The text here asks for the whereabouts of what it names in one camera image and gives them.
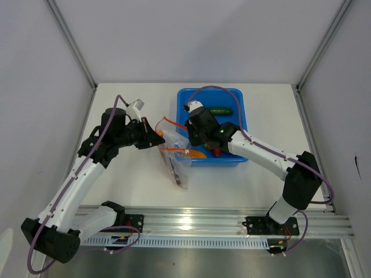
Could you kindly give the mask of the clear zip top bag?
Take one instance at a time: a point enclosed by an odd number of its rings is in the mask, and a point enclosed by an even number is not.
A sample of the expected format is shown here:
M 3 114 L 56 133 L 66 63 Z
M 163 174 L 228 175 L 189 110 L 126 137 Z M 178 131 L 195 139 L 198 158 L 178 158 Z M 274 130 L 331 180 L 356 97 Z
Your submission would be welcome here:
M 158 149 L 170 180 L 175 186 L 187 190 L 188 170 L 192 160 L 186 127 L 164 116 L 155 125 L 155 132 L 165 140 Z

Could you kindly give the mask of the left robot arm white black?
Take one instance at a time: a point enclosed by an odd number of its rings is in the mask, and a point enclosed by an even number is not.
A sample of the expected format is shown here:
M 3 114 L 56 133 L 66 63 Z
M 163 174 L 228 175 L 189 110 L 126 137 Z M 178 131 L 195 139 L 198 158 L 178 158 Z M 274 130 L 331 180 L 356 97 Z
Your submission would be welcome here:
M 147 118 L 134 115 L 133 109 L 106 109 L 100 125 L 82 143 L 75 164 L 55 197 L 39 216 L 23 221 L 21 230 L 30 250 L 67 263 L 89 237 L 104 230 L 124 229 L 125 208 L 112 201 L 102 203 L 78 225 L 72 221 L 86 194 L 118 156 L 120 148 L 147 149 L 164 143 Z

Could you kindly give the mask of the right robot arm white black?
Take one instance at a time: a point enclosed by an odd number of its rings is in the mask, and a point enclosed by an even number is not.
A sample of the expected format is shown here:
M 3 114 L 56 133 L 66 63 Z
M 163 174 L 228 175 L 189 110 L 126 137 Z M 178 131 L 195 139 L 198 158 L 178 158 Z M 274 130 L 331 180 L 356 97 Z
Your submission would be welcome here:
M 282 196 L 264 220 L 266 230 L 279 233 L 294 213 L 308 207 L 322 183 L 311 153 L 288 153 L 253 138 L 231 122 L 220 124 L 199 101 L 189 102 L 185 110 L 188 112 L 185 126 L 193 147 L 207 144 L 214 150 L 247 158 L 284 182 Z

